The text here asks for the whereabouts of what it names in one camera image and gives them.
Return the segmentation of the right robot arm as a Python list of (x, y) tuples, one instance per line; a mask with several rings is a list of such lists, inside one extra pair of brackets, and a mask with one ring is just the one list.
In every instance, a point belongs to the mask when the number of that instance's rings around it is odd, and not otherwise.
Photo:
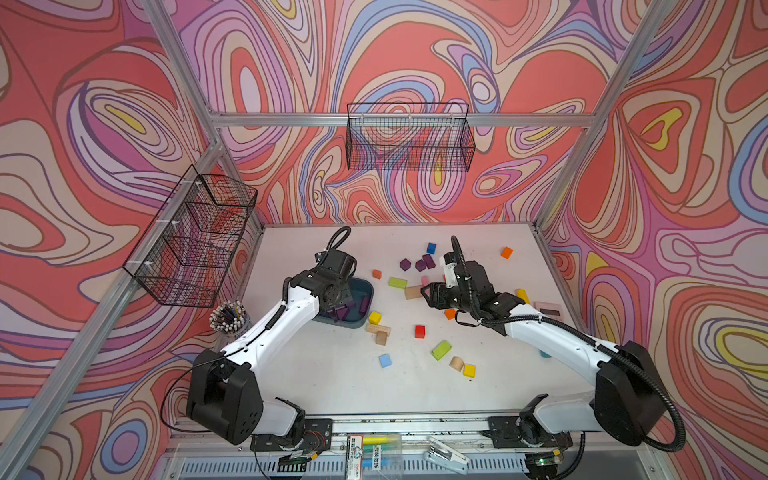
[(654, 361), (642, 345), (618, 345), (588, 335), (498, 292), (485, 268), (465, 257), (458, 238), (441, 265), (444, 279), (421, 288), (433, 309), (469, 315), (469, 328), (484, 327), (524, 342), (570, 368), (590, 390), (566, 396), (539, 394), (518, 414), (520, 442), (539, 446), (550, 436), (604, 432), (627, 446), (646, 444), (668, 453), (682, 450), (687, 432)]

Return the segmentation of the teal plastic storage bin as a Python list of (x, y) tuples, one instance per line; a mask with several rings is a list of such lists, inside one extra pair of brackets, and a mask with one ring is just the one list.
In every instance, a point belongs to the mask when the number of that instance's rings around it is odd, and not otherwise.
[(357, 329), (367, 322), (374, 297), (373, 285), (353, 277), (349, 282), (351, 301), (330, 311), (321, 312), (313, 321), (349, 329)]

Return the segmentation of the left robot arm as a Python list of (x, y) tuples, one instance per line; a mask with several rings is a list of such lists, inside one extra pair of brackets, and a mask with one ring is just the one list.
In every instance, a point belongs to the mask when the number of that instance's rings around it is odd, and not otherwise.
[(357, 260), (340, 246), (351, 228), (339, 228), (314, 267), (284, 280), (281, 299), (247, 332), (219, 352), (203, 350), (190, 375), (186, 416), (232, 445), (272, 437), (295, 448), (306, 435), (305, 411), (281, 398), (265, 400), (258, 377), (309, 321), (352, 300), (349, 280)]

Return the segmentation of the round wood brick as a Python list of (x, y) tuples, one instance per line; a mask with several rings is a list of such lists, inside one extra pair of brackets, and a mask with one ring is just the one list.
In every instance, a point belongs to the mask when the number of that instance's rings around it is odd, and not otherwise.
[(464, 365), (464, 361), (457, 356), (454, 356), (450, 361), (450, 367), (459, 372), (463, 371)]

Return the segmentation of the lime green long brick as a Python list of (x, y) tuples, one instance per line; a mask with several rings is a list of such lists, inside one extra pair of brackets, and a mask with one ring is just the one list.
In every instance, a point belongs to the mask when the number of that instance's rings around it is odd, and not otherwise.
[(408, 287), (408, 282), (404, 279), (390, 277), (388, 280), (388, 285), (393, 288), (406, 289)]

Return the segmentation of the light blue brick near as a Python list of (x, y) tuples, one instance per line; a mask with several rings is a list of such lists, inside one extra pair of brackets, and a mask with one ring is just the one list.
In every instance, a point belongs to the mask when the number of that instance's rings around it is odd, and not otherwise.
[(382, 368), (387, 368), (392, 365), (392, 360), (388, 354), (380, 355), (378, 359)]

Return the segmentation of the cup of pens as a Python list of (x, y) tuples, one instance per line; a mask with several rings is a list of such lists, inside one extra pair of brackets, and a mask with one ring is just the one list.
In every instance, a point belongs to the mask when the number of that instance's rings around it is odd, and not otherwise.
[(224, 301), (211, 312), (209, 326), (214, 332), (234, 341), (251, 328), (252, 322), (242, 302), (230, 300)]

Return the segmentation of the pink calculator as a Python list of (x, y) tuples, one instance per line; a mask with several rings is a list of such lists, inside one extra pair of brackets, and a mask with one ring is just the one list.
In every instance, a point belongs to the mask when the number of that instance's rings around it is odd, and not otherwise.
[(533, 303), (533, 306), (536, 310), (549, 318), (558, 321), (564, 319), (564, 309), (559, 304), (536, 301)]

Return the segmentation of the yellow long brick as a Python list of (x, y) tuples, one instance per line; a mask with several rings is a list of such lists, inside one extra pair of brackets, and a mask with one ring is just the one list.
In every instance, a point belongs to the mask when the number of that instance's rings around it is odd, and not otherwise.
[(517, 289), (515, 292), (515, 295), (520, 298), (524, 303), (530, 304), (530, 299), (527, 295), (527, 292), (523, 289)]

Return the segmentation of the engraved wood block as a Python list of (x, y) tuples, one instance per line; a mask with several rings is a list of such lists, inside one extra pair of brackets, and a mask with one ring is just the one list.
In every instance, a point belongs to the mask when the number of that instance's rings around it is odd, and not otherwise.
[(391, 334), (391, 328), (390, 327), (379, 325), (379, 324), (367, 323), (365, 325), (365, 330), (367, 332), (373, 333), (373, 334), (377, 334), (379, 332), (383, 332), (387, 336), (389, 336)]

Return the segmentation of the natural wood block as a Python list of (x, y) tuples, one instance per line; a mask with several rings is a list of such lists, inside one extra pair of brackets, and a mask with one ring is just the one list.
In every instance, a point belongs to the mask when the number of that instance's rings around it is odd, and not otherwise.
[(422, 297), (421, 286), (411, 286), (404, 290), (405, 298), (407, 300), (414, 300)]

